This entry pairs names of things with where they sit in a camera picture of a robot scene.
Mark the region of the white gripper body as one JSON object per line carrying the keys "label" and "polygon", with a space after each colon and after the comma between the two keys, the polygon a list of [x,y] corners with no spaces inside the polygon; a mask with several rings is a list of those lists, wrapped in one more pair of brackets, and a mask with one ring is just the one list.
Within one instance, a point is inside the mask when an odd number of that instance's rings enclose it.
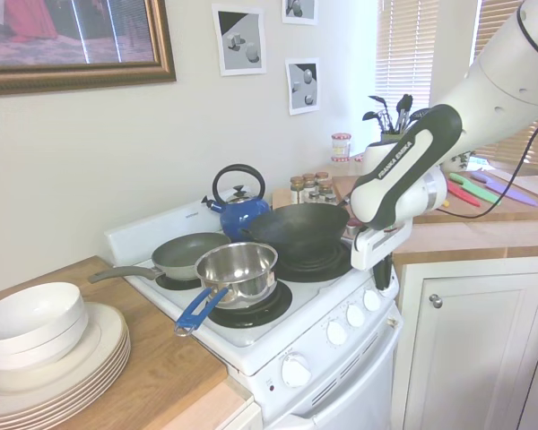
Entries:
{"label": "white gripper body", "polygon": [[402,245],[412,233],[412,220],[389,230],[367,229],[359,233],[351,245],[351,266],[368,271]]}

